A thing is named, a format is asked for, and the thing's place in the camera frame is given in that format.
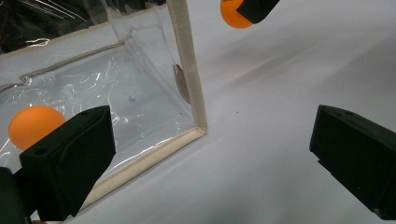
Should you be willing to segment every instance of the wrinkled plastic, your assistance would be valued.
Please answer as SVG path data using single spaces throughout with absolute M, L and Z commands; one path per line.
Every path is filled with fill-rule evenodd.
M 139 8 L 136 2 L 144 5 Z M 103 13 L 88 11 L 89 22 L 79 23 L 74 33 L 41 36 L 48 39 L 46 45 L 0 55 L 0 166 L 13 172 L 21 168 L 21 152 L 9 141 L 7 126 L 30 105 L 49 105 L 67 119 L 110 105 L 117 154 L 104 175 L 194 126 L 180 92 L 183 83 L 176 81 L 175 72 L 182 76 L 182 68 L 165 2 L 104 1 L 95 8 L 107 11 L 109 24 L 76 32 L 103 21 Z

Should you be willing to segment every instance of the orange sphere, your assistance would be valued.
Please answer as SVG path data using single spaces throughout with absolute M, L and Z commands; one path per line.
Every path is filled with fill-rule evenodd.
M 26 150 L 65 122 L 64 115 L 46 105 L 21 110 L 8 125 L 8 136 L 19 149 Z
M 220 2 L 221 16 L 225 22 L 233 28 L 244 29 L 253 24 L 236 11 L 243 1 L 244 0 L 221 0 Z

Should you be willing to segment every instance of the white table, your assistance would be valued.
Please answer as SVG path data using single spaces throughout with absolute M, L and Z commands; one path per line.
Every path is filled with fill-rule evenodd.
M 396 131 L 396 2 L 281 0 L 228 27 L 189 0 L 208 134 L 69 223 L 385 223 L 309 152 L 318 105 Z

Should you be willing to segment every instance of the plastic wrap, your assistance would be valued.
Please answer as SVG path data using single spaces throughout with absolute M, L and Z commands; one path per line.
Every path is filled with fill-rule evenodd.
M 13 172 L 21 168 L 21 152 L 9 141 L 7 126 L 18 111 L 30 105 L 49 105 L 67 119 L 95 106 L 110 105 L 117 154 L 104 177 L 194 127 L 164 1 L 62 2 L 67 7 L 57 1 L 38 0 L 3 0 L 0 6 L 5 18 L 1 21 L 0 55 L 1 166 Z M 42 7 L 44 3 L 58 6 Z M 19 7 L 3 14 L 12 4 Z M 18 21 L 26 23 L 20 27 L 22 23 L 15 19 L 23 18 L 19 10 L 26 5 L 39 15 L 46 13 L 43 18 L 49 18 L 57 33 L 43 33 L 47 26 L 27 20 L 37 31 L 34 37 L 29 36 L 33 31 L 27 31 L 27 21 Z M 65 13 L 66 8 L 74 17 L 71 21 L 58 18 L 57 13 Z M 110 22 L 102 23 L 106 11 Z M 61 29 L 60 21 L 68 28 Z M 23 38 L 5 37 L 10 30 Z M 35 38 L 41 44 L 21 44 Z

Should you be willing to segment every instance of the transparent plastic film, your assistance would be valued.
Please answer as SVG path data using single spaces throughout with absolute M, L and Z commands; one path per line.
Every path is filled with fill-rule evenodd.
M 10 2 L 3 0 L 0 10 L 16 4 Z M 34 7 L 46 3 L 16 2 L 20 4 L 18 8 L 26 7 L 28 3 L 35 3 Z M 58 35 L 42 35 L 40 38 L 47 38 L 48 43 L 29 47 L 27 51 L 24 50 L 27 46 L 17 44 L 15 46 L 20 48 L 12 49 L 14 51 L 3 48 L 10 37 L 3 38 L 2 35 L 1 166 L 12 172 L 21 168 L 21 151 L 10 142 L 7 127 L 16 113 L 31 105 L 48 105 L 64 114 L 66 119 L 89 108 L 110 105 L 117 153 L 102 178 L 194 127 L 165 1 L 103 1 L 97 5 L 97 1 L 76 0 L 63 3 L 68 7 L 62 5 L 62 8 L 74 13 L 69 13 L 74 19 L 68 22 L 78 24 L 76 30 L 67 33 L 64 28 Z M 54 19 L 57 16 L 50 13 L 61 13 L 60 10 L 53 7 L 49 10 L 48 7 L 38 10 L 47 10 L 52 22 L 58 24 Z M 21 18 L 19 11 L 12 13 Z M 81 13 L 86 17 L 80 17 L 86 21 L 77 16 Z M 7 29 L 23 30 L 12 25 L 8 24 Z M 46 30 L 41 24 L 36 26 Z

